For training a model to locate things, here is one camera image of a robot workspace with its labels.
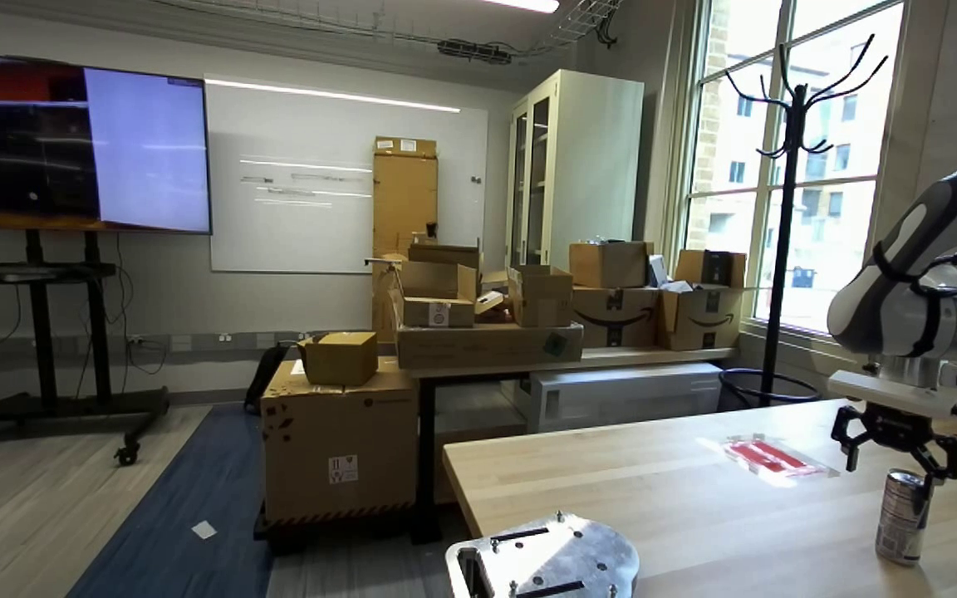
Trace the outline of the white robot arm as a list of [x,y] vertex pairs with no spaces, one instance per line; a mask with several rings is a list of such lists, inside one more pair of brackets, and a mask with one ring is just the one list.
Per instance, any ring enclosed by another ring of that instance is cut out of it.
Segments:
[[859,402],[829,429],[847,468],[876,442],[906,452],[931,482],[957,480],[957,437],[931,429],[957,408],[957,171],[906,205],[829,299],[828,332],[870,363],[828,378],[833,394]]

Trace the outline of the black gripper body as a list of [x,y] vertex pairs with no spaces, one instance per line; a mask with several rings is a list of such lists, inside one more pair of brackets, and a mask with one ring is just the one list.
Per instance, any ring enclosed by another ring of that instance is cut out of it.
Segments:
[[882,406],[865,406],[858,408],[865,415],[865,424],[870,431],[867,442],[897,449],[897,452],[927,452],[927,442],[936,435],[922,415],[882,408]]

